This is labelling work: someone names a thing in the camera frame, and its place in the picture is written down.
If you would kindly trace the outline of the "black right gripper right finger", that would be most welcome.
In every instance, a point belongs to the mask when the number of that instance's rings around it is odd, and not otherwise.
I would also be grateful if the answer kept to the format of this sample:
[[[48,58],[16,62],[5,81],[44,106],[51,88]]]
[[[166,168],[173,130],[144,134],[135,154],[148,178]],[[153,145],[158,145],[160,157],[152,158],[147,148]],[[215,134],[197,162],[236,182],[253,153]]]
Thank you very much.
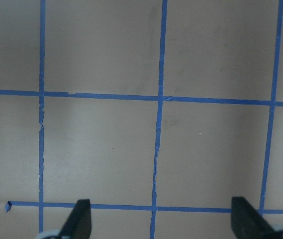
[[[231,229],[237,239],[283,239],[283,229],[274,229],[244,197],[231,199]]]

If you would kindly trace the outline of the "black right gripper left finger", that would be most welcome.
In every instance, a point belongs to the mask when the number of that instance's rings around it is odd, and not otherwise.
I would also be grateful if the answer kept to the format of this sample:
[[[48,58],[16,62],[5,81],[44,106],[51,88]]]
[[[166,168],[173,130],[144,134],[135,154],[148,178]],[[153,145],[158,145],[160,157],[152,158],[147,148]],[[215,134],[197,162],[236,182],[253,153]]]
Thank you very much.
[[[92,233],[91,202],[80,199],[76,202],[67,220],[59,230],[39,233],[36,239],[89,239]]]

